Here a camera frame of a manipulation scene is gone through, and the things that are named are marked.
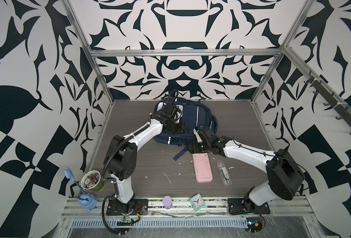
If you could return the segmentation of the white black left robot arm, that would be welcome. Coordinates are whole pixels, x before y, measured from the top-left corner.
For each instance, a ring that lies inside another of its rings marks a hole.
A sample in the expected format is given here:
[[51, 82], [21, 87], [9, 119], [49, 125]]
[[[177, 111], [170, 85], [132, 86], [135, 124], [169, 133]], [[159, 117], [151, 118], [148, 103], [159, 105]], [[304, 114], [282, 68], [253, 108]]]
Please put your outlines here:
[[125, 136], [112, 138], [101, 179], [114, 184], [119, 203], [127, 205], [134, 200], [131, 176], [136, 168], [139, 150], [163, 132], [170, 135], [186, 133], [186, 123], [181, 121], [184, 112], [184, 106], [164, 103], [160, 110], [149, 115], [143, 126]]

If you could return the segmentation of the navy blue school backpack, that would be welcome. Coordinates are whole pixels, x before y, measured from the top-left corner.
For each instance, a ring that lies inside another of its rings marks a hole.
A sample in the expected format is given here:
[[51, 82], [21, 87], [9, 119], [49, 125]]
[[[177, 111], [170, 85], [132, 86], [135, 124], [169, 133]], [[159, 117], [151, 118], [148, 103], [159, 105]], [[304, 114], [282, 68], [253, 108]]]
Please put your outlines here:
[[217, 118], [212, 114], [211, 109], [200, 101], [190, 101], [180, 97], [171, 96], [170, 99], [163, 99], [156, 104], [154, 112], [161, 110], [167, 103], [177, 106], [181, 112], [177, 113], [177, 123], [185, 124], [186, 131], [175, 134], [169, 129], [163, 131], [155, 137], [157, 143], [183, 146], [184, 148], [176, 154], [173, 159], [177, 161], [183, 156], [188, 147], [197, 141], [197, 136], [193, 130], [200, 127], [209, 127], [214, 133], [218, 130]]

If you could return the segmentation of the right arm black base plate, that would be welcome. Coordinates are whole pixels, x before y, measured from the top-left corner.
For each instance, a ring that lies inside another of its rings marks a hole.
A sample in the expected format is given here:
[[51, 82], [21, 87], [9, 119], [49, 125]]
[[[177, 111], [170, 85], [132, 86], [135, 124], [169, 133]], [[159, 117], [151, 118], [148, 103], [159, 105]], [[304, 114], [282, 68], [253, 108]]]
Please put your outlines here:
[[268, 203], [261, 206], [256, 205], [250, 199], [228, 198], [228, 212], [231, 215], [269, 215], [271, 213]]

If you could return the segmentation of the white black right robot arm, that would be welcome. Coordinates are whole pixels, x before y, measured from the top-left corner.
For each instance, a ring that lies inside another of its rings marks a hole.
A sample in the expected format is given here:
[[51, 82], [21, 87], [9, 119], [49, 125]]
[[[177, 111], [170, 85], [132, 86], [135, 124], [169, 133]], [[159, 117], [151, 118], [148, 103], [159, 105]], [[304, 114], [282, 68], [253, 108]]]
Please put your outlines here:
[[267, 180], [255, 186], [244, 196], [242, 204], [246, 212], [253, 212], [269, 201], [277, 198], [292, 200], [305, 180], [299, 164], [286, 150], [269, 151], [245, 145], [234, 138], [218, 137], [208, 127], [193, 130], [197, 141], [189, 146], [189, 151], [213, 153], [225, 158], [236, 159], [262, 170]]

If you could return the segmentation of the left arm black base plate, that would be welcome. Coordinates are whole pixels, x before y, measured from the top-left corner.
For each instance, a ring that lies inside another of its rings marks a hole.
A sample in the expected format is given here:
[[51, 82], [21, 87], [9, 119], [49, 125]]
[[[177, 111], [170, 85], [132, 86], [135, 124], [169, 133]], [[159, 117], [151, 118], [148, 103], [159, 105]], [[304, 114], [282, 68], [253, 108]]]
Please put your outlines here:
[[108, 203], [108, 216], [122, 216], [122, 215], [146, 215], [148, 212], [148, 199], [132, 199], [127, 204], [120, 202], [117, 199], [112, 199]]

